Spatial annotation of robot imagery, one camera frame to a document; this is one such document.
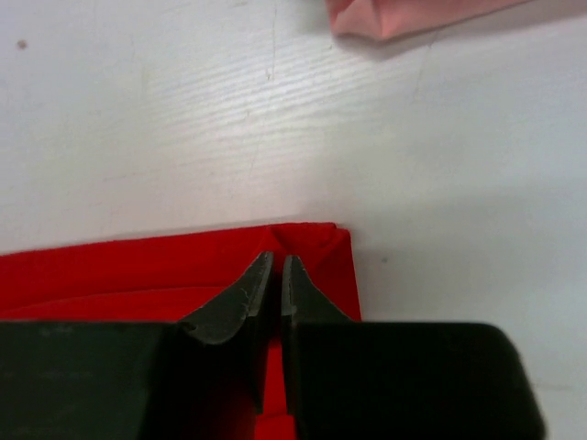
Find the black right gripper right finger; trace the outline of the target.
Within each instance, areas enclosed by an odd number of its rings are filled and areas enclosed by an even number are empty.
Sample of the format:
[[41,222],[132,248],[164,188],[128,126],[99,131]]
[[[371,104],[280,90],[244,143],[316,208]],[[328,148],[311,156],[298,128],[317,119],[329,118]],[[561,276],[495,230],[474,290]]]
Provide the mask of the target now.
[[282,275],[288,412],[302,439],[543,439],[515,346],[483,323],[358,322],[311,281]]

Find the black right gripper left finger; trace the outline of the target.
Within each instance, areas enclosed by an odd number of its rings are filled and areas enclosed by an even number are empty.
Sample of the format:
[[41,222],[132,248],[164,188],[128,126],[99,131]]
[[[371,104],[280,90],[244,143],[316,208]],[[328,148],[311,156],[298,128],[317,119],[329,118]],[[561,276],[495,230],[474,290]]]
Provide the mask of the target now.
[[4,439],[250,439],[274,257],[176,322],[4,321]]

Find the red t-shirt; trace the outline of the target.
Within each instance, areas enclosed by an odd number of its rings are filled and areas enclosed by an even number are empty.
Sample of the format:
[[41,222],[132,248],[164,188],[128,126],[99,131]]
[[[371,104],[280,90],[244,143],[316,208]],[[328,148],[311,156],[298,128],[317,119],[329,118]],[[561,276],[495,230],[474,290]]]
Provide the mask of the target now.
[[344,314],[360,316],[349,232],[333,224],[256,226],[181,236],[35,250],[1,258],[4,321],[176,322],[233,284],[263,253],[274,257],[267,311],[268,355],[254,438],[290,439],[281,320],[285,260],[299,258],[311,281]]

